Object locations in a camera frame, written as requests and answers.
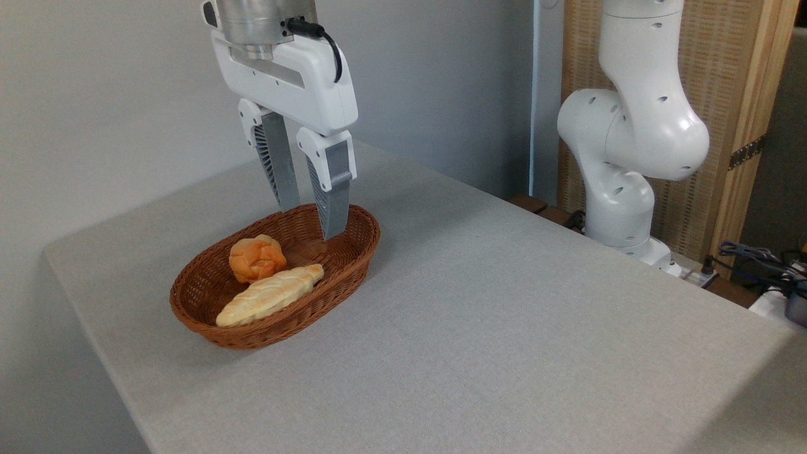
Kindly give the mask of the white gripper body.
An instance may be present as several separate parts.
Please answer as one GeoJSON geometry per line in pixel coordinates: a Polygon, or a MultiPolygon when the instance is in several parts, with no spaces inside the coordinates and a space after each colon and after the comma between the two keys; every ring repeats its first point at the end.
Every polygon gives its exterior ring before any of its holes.
{"type": "Polygon", "coordinates": [[[225,83],[246,100],[329,137],[358,118],[343,52],[319,31],[312,1],[205,1],[225,83]]]}

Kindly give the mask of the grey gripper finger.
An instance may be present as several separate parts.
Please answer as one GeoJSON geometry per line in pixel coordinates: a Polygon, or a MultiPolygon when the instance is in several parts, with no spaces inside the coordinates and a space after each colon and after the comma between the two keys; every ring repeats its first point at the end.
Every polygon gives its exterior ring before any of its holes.
{"type": "Polygon", "coordinates": [[[307,127],[299,130],[296,140],[306,155],[322,236],[329,240],[346,228],[349,187],[357,177],[354,141],[349,131],[323,137],[307,127]]]}
{"type": "Polygon", "coordinates": [[[279,209],[287,212],[298,207],[299,189],[284,118],[246,98],[239,101],[238,111],[246,140],[260,158],[279,209]]]}

